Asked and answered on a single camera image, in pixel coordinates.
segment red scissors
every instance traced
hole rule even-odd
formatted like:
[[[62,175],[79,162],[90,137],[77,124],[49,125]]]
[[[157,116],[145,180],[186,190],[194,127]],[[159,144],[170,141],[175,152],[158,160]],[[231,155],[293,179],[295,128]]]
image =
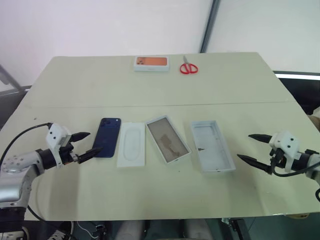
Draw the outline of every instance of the red scissors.
[[[198,67],[192,63],[189,63],[186,56],[183,56],[184,64],[180,66],[180,72],[182,74],[196,74]]]

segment blue smartphone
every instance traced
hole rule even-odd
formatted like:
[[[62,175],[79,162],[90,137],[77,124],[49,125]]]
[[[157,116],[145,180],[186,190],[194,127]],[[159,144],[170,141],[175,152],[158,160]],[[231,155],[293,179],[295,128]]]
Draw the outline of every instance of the blue smartphone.
[[[112,158],[120,131],[120,118],[102,118],[92,148],[103,148],[95,157]]]

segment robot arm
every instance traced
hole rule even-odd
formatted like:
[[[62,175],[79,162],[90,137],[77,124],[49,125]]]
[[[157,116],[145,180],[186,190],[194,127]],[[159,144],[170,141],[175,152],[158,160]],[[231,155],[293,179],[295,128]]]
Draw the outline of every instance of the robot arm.
[[[46,137],[49,149],[14,155],[0,166],[0,240],[23,236],[22,223],[28,207],[32,181],[45,170],[68,163],[79,164],[93,158],[101,148],[93,148],[82,155],[73,152],[72,142],[84,139],[90,133],[70,134],[68,129],[51,124]]]
[[[320,155],[319,152],[307,149],[305,152],[299,152],[299,140],[288,131],[275,133],[274,135],[251,134],[250,138],[270,145],[270,165],[258,162],[257,159],[238,154],[238,157],[247,164],[261,169],[266,173],[275,174],[278,177],[290,177],[303,174],[315,180],[320,185]],[[284,169],[287,173],[280,174],[276,172],[276,167]],[[320,201],[320,189],[316,191],[315,196]]]

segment white table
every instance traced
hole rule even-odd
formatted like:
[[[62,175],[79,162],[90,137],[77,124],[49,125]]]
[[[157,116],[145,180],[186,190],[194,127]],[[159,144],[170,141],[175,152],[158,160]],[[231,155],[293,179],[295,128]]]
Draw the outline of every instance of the white table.
[[[181,55],[170,56],[171,70],[167,73],[133,72],[131,56],[54,58],[1,130],[0,150],[27,127],[57,122],[73,133],[92,133],[75,145],[75,152],[81,154],[92,147],[103,117],[145,122],[166,114],[192,154],[167,165],[146,131],[144,167],[119,169],[115,154],[113,158],[94,158],[83,164],[50,169],[34,181],[31,207],[47,220],[79,221],[251,217],[320,211],[314,196],[319,188],[315,181],[304,175],[270,176],[236,156],[249,155],[268,164],[270,147],[247,136],[281,130],[297,136],[301,150],[319,150],[316,128],[268,66],[256,53],[187,57],[198,65],[198,75],[182,77],[177,73]],[[203,91],[196,91],[200,85]],[[191,121],[201,120],[217,120],[236,171],[201,173],[190,129]],[[43,128],[23,136],[9,155],[45,149],[46,132]],[[27,213],[26,219],[34,218]]]

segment shoe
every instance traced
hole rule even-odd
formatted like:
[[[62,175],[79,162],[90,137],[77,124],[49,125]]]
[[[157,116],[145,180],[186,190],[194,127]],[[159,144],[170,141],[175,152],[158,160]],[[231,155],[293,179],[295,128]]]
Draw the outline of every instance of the shoe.
[[[73,234],[75,229],[75,224],[73,221],[64,221],[60,224],[59,229],[65,231],[66,233]],[[56,230],[48,240],[71,240],[71,237],[68,237],[62,231]]]

